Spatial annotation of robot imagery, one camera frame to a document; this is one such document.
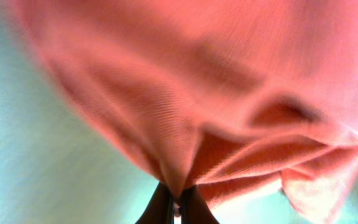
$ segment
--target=towel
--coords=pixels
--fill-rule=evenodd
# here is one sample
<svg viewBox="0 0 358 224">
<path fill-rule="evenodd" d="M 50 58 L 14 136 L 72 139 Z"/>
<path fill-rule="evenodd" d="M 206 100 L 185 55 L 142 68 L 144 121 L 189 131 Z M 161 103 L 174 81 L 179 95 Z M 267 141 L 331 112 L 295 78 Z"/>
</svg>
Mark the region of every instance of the towel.
<svg viewBox="0 0 358 224">
<path fill-rule="evenodd" d="M 283 189 L 332 223 L 358 176 L 358 0 L 0 0 L 57 92 L 175 197 Z"/>
</svg>

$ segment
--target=green surface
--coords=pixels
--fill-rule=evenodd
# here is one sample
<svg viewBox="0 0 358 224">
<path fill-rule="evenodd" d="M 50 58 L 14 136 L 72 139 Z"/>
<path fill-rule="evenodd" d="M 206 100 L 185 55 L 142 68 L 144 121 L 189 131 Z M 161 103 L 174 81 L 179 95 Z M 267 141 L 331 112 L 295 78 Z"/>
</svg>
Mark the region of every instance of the green surface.
<svg viewBox="0 0 358 224">
<path fill-rule="evenodd" d="M 0 21 L 0 223 L 134 223 L 157 181 L 73 115 L 9 36 Z M 280 194 L 216 216 L 307 223 Z M 358 184 L 339 223 L 358 223 Z"/>
</svg>

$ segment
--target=red towel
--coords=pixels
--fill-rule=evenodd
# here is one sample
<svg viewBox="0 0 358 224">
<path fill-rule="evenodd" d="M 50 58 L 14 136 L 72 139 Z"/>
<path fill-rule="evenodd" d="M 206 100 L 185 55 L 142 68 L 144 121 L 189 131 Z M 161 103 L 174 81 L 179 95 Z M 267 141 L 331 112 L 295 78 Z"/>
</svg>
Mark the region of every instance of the red towel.
<svg viewBox="0 0 358 224">
<path fill-rule="evenodd" d="M 282 187 L 309 220 L 338 215 L 358 176 L 358 0 L 5 3 L 68 102 L 175 196 Z"/>
</svg>

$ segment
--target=table surface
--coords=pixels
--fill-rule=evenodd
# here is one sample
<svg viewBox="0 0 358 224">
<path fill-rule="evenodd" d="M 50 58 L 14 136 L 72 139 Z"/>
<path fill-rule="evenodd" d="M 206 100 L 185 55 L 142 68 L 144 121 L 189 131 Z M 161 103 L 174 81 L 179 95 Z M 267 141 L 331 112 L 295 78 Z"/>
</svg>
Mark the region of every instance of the table surface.
<svg viewBox="0 0 358 224">
<path fill-rule="evenodd" d="M 0 223 L 134 223 L 157 181 L 59 99 L 0 18 Z M 307 223 L 281 194 L 237 200 L 221 223 Z M 358 223 L 358 183 L 338 223 Z"/>
</svg>

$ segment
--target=red fabric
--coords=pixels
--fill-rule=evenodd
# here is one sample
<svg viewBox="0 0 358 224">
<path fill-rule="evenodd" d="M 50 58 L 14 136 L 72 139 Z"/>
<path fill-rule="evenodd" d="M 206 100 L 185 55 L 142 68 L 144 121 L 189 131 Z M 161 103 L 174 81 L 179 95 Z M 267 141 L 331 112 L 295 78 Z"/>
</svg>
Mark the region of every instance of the red fabric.
<svg viewBox="0 0 358 224">
<path fill-rule="evenodd" d="M 309 220 L 338 215 L 358 175 L 358 0 L 6 2 L 70 104 L 175 196 L 282 186 Z"/>
</svg>

